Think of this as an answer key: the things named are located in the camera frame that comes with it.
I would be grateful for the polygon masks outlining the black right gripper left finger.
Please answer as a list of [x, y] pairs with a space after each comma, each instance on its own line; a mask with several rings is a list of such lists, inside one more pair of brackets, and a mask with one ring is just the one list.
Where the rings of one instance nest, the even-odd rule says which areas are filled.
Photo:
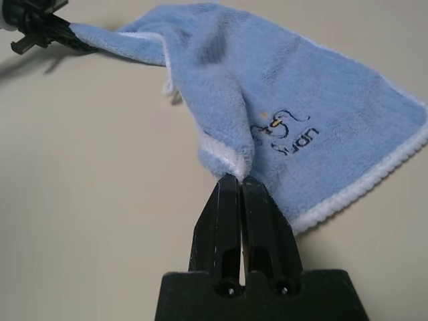
[[241, 236], [239, 182], [217, 181], [193, 231], [190, 272], [207, 272], [214, 284], [239, 282]]

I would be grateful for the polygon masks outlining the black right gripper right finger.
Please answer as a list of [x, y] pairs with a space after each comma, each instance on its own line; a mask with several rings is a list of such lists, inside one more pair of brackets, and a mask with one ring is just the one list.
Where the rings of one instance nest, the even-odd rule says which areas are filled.
[[253, 177], [241, 185], [241, 228], [245, 274], [262, 273], [272, 284], [299, 284], [302, 262], [290, 224]]

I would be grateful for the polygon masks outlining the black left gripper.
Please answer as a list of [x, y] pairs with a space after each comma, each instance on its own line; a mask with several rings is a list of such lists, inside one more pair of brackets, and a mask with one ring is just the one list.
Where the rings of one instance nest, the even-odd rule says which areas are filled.
[[36, 45], [47, 48], [56, 41], [78, 52], [97, 52], [97, 48], [77, 38], [70, 29], [70, 22], [55, 15], [67, 4], [67, 1], [6, 1], [6, 30], [23, 34], [22, 39], [11, 42], [11, 49], [24, 54]]

